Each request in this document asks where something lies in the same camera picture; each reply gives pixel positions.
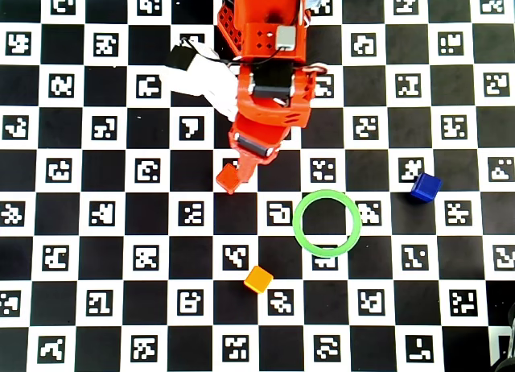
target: orange cube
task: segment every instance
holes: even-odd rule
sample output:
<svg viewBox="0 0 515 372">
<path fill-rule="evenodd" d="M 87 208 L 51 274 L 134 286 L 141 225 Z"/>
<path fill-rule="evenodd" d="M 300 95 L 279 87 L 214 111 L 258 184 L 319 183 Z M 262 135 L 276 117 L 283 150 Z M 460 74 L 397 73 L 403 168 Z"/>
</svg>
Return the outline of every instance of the orange cube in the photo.
<svg viewBox="0 0 515 372">
<path fill-rule="evenodd" d="M 268 271 L 261 269 L 259 266 L 254 266 L 254 269 L 250 272 L 249 276 L 243 283 L 254 290 L 256 293 L 263 293 L 270 282 L 272 282 L 274 276 Z"/>
</svg>

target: checkerboard floor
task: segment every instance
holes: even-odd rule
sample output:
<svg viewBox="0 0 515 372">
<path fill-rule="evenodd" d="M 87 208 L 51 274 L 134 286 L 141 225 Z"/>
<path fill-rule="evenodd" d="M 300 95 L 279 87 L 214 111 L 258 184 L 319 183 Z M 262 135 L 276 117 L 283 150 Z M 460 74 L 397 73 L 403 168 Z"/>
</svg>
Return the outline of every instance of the checkerboard floor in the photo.
<svg viewBox="0 0 515 372">
<path fill-rule="evenodd" d="M 232 196 L 230 123 L 159 79 L 184 35 L 231 56 L 219 7 L 0 0 L 0 370 L 488 370 L 515 299 L 513 0 L 323 0 L 310 124 Z M 339 258 L 292 236 L 322 188 L 364 222 Z M 303 218 L 323 245 L 351 226 L 333 200 Z"/>
</svg>

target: small cube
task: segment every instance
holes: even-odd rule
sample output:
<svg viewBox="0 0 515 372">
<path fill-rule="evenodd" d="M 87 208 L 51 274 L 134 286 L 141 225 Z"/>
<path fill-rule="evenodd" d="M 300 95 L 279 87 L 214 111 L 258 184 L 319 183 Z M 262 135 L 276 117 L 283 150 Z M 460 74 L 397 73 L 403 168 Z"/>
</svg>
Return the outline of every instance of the small cube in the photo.
<svg viewBox="0 0 515 372">
<path fill-rule="evenodd" d="M 441 187 L 442 181 L 438 177 L 422 173 L 415 181 L 411 195 L 425 202 L 433 201 Z"/>
<path fill-rule="evenodd" d="M 243 283 L 254 290 L 256 293 L 265 292 L 270 282 L 272 282 L 274 276 L 268 271 L 260 268 L 259 266 L 254 266 L 254 269 L 250 272 L 249 276 Z"/>
</svg>

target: green ring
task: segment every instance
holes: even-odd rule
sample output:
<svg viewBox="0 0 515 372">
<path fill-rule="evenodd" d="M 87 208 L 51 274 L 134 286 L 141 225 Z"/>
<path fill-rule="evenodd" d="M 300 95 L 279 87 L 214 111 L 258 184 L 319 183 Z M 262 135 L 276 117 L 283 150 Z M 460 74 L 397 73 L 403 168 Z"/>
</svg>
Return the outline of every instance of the green ring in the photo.
<svg viewBox="0 0 515 372">
<path fill-rule="evenodd" d="M 306 211 L 308 205 L 319 199 L 333 199 L 339 201 L 342 205 L 346 206 L 352 215 L 352 232 L 348 240 L 334 249 L 324 249 L 322 247 L 315 246 L 309 242 L 304 234 L 302 227 L 303 214 Z M 332 189 L 320 189 L 319 191 L 312 192 L 306 195 L 295 208 L 293 214 L 293 231 L 295 238 L 299 245 L 308 250 L 313 255 L 321 258 L 332 258 L 338 255 L 342 255 L 351 250 L 356 245 L 357 240 L 360 238 L 361 232 L 361 214 L 354 203 L 344 193 L 334 191 Z"/>
</svg>

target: blue cube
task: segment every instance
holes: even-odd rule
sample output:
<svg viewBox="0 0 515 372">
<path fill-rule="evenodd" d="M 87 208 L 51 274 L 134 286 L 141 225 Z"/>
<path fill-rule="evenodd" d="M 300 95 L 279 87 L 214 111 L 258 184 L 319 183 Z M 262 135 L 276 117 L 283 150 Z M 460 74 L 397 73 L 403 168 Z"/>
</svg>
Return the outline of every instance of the blue cube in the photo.
<svg viewBox="0 0 515 372">
<path fill-rule="evenodd" d="M 441 187 L 442 181 L 438 177 L 422 173 L 411 189 L 411 195 L 425 202 L 432 201 Z"/>
</svg>

